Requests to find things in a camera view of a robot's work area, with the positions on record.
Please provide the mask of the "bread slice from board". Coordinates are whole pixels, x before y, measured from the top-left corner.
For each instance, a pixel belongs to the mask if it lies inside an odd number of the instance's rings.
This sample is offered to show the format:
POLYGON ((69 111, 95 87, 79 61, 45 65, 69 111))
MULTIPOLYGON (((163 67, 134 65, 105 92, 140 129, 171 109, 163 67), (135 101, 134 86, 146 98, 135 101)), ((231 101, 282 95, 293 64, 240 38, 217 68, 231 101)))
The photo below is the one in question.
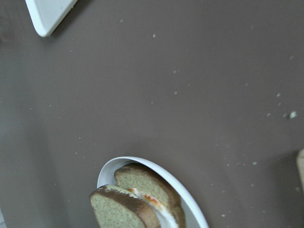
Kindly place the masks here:
POLYGON ((143 199, 115 185, 103 185, 89 197, 101 228, 159 228, 160 221, 143 199))

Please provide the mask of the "fried egg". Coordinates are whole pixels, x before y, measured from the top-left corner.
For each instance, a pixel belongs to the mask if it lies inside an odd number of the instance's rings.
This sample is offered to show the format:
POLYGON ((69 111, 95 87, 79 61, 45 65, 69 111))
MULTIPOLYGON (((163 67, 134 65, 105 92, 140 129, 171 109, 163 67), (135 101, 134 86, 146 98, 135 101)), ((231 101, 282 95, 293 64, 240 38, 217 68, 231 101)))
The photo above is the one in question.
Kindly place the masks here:
POLYGON ((130 192, 145 201, 156 213, 158 220, 160 221, 161 228, 178 228, 178 222, 174 216, 167 210, 167 208, 154 196, 146 194, 136 188, 129 188, 130 192))

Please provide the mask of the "white round plate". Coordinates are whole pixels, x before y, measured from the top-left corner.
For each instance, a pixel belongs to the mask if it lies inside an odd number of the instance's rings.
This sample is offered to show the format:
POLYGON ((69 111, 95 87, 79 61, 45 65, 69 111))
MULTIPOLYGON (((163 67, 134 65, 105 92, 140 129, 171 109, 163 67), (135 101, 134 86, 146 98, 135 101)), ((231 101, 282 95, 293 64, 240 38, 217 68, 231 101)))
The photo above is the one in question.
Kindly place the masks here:
POLYGON ((99 172, 96 187, 99 188, 105 184, 115 184, 114 172, 129 163, 140 163, 164 178, 180 195, 181 207, 185 213, 186 227, 188 228, 208 228, 209 225, 198 206, 195 199, 188 190, 178 181, 170 172, 165 170, 160 165, 140 157, 122 156, 112 158, 107 161, 99 172))

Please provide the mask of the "beige serving tray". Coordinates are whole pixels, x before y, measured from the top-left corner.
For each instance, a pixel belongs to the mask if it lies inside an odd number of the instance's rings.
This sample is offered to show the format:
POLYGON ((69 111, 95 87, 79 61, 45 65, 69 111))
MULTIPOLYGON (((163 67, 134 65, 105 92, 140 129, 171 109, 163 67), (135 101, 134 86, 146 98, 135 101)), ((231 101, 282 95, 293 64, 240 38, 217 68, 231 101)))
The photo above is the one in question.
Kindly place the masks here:
POLYGON ((47 37, 57 28, 77 0, 25 0, 35 31, 47 37))

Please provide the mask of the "wooden cutting board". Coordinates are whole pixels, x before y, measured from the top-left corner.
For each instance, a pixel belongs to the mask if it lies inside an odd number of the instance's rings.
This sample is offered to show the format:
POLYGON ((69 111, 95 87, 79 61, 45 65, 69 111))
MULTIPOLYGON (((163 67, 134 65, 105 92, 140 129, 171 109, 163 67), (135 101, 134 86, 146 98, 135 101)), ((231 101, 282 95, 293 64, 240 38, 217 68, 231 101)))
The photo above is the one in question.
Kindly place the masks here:
POLYGON ((296 158, 296 164, 299 172, 299 178, 302 185, 302 189, 304 189, 304 149, 299 151, 296 158))

